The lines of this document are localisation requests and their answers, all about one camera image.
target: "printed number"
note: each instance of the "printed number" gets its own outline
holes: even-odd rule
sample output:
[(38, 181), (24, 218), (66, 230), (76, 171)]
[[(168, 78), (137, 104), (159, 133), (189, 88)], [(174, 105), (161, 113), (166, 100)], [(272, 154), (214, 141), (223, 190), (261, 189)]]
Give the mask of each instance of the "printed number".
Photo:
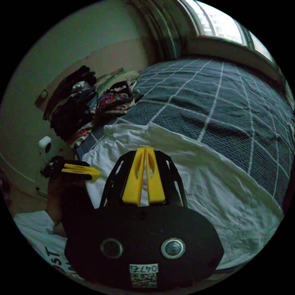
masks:
[(129, 271), (131, 273), (157, 273), (158, 264), (130, 264)]

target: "sticker label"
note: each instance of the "sticker label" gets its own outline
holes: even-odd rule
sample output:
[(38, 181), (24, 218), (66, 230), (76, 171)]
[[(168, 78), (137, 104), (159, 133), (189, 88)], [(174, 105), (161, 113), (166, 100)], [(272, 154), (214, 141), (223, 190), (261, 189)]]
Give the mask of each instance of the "sticker label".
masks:
[(158, 264), (129, 264), (133, 288), (157, 288)]

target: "window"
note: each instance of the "window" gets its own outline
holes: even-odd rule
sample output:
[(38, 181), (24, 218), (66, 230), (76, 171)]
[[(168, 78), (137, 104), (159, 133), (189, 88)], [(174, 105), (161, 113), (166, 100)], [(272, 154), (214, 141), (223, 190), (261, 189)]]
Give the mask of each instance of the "window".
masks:
[(210, 33), (213, 36), (226, 38), (226, 39), (238, 42), (240, 44), (243, 44), (241, 33), (237, 27), (237, 24), (229, 15), (199, 1), (186, 0), (186, 2), (194, 9), (197, 16), (199, 18), (202, 18), (201, 24), (203, 26), (203, 29), (208, 28), (208, 26), (210, 27), (207, 20), (209, 19), (214, 29), (214, 32), (210, 30)]
[(213, 23), (215, 33), (222, 32), (226, 39), (243, 44), (241, 33), (235, 21), (229, 15), (205, 3), (199, 1), (197, 3), (204, 9)]
[(266, 47), (257, 39), (257, 37), (255, 35), (253, 35), (250, 31), (249, 31), (252, 41), (254, 43), (254, 47), (255, 49), (260, 52), (261, 54), (263, 54), (266, 58), (268, 58), (270, 61), (273, 61), (272, 56), (270, 55), (269, 51), (266, 49)]
[(259, 52), (265, 58), (275, 63), (266, 47), (244, 26), (226, 13), (197, 0), (182, 0), (195, 12), (200, 34), (227, 39)]

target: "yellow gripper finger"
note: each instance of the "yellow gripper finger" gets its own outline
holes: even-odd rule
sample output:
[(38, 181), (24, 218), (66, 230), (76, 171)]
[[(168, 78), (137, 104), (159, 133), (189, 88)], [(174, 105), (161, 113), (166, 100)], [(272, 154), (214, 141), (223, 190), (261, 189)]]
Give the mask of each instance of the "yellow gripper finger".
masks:
[[(156, 161), (154, 148), (146, 148), (147, 159), (147, 192), (149, 205), (154, 203), (163, 203), (165, 201), (165, 194), (160, 178), (160, 173)], [(153, 176), (150, 175), (150, 168), (153, 171)]]
[(141, 147), (136, 150), (135, 157), (130, 169), (122, 201), (126, 204), (140, 205), (141, 190), (144, 177), (144, 158), (145, 148)]
[(88, 174), (91, 176), (92, 180), (100, 178), (101, 173), (94, 167), (86, 167), (73, 164), (65, 164), (64, 168), (61, 170), (66, 173), (75, 173), (75, 174)]

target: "human hand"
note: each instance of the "human hand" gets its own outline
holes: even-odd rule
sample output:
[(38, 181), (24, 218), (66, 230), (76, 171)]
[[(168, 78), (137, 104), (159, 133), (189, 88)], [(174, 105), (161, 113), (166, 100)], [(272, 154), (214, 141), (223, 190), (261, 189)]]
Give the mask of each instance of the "human hand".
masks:
[(73, 181), (70, 177), (50, 177), (48, 182), (48, 201), (46, 212), (57, 226), (61, 222), (61, 194), (71, 185), (85, 186), (84, 180)]

